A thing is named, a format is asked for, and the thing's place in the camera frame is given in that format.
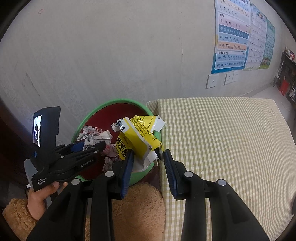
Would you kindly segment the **left hand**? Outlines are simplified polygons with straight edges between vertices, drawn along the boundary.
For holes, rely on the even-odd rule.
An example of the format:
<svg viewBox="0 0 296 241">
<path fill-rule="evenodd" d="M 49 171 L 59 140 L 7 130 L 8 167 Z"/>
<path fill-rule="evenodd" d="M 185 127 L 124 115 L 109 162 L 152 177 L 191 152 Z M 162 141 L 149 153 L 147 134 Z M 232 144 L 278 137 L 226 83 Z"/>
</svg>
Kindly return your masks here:
<svg viewBox="0 0 296 241">
<path fill-rule="evenodd" d="M 34 191 L 32 188 L 29 190 L 27 210 L 34 220 L 39 220 L 46 211 L 44 200 L 51 194 L 54 194 L 60 187 L 64 189 L 68 185 L 67 182 L 58 183 L 54 181 L 50 185 Z"/>
</svg>

